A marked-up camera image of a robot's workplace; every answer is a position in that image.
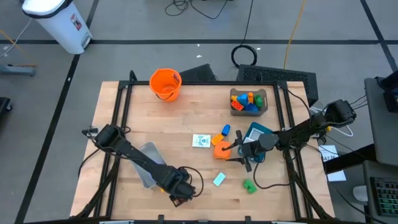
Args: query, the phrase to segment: trash can lid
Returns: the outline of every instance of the trash can lid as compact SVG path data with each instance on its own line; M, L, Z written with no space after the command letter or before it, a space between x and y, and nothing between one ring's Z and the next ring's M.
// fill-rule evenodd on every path
M71 2L72 0L25 0L22 5L22 10L28 16L45 17L47 15L58 13Z

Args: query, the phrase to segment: concrete floor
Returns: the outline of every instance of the concrete floor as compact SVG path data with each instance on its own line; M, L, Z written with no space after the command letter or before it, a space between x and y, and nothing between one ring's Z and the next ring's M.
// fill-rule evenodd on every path
M77 170L83 159L86 139L81 130L93 119L101 82L125 80L133 69L139 80L148 80L156 68L170 67L182 71L209 63L220 80L235 80L238 70L230 61L236 44L223 44L220 39L241 39L244 35L250 2L228 2L217 20L209 20L192 8L182 15L170 17L164 8L172 0L99 0L90 30L95 40L153 40L149 44L93 44L80 56L70 80L63 110L60 114L36 191L25 222L67 218L70 212ZM394 0L367 0L367 4L386 40L398 40L398 17ZM84 18L97 0L75 0ZM223 0L194 1L197 8L215 15ZM300 1L255 0L248 29L248 40L287 40L300 10ZM0 2L0 29L15 38L28 18L21 13L19 2ZM2 223L14 223L36 160L44 144L52 116L60 98L73 55L52 42L28 44L30 40L52 40L51 36L32 22L21 37L21 47L39 65L37 76L0 76L0 96L13 100L14 110L0 125L0 217ZM162 44L157 40L181 40ZM197 39L185 44L183 40ZM214 39L203 44L200 39ZM377 36L359 0L308 0L297 40L377 40ZM0 49L7 46L0 36ZM285 44L251 44L257 51L257 65L282 68ZM393 57L398 46L388 45ZM251 63L245 51L236 54L240 63ZM29 63L14 49L0 63ZM315 72L320 102L344 99L354 101L364 95L366 77L387 76L391 65L380 44L328 44L309 42L293 44L287 69ZM354 137L332 132L331 136L357 149L372 143L366 107L357 111L351 126ZM339 151L348 152L337 145ZM352 202L351 189L363 184L361 167L346 170L347 182L334 183ZM363 221L363 215L351 209L332 192L336 216L342 220Z

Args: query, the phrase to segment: white trash can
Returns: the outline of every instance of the white trash can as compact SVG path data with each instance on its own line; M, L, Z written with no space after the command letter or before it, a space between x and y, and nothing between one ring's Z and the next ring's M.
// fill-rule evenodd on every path
M73 0L25 0L22 10L71 54L81 54L93 38Z

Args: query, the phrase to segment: white card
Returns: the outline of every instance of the white card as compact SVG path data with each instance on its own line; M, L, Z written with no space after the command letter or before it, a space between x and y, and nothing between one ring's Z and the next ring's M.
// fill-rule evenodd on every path
M209 134L193 134L192 147L210 147Z
M322 153L322 159L324 162L338 157L337 154L334 154L334 153L337 153L337 150L336 150L336 146L333 146L333 145L319 146L319 151L321 151L321 153ZM330 182L335 182L335 181L346 181L347 179L344 174L344 171L341 170L341 171L334 172L332 174L328 174L328 180Z

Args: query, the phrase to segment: yellow cable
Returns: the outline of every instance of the yellow cable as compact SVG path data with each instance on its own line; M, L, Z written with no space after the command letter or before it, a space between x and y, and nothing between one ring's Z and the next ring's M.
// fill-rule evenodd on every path
M34 60L32 60L32 58L29 56L29 54L27 52L25 52L24 50L22 50L17 43L15 43L3 30L0 30L0 33L3 34L3 36L6 37L7 40L9 40L19 51L21 51L22 54L24 54L24 56L26 58L28 58L28 60L30 60L31 62L34 62Z
M290 43L292 42L292 39L293 39L293 36L294 36L294 32L296 31L297 25L298 25L299 22L300 22L301 14L303 13L303 10L304 10L305 2L307 2L307 0L303 0L303 3L301 4L300 13L298 14L298 18L297 18L297 20L296 20L296 24L294 25L294 28L293 28L293 31L292 31L292 35L290 35L289 43L287 43L286 53L285 53L284 69L285 69L285 67L286 67L287 56L289 55Z

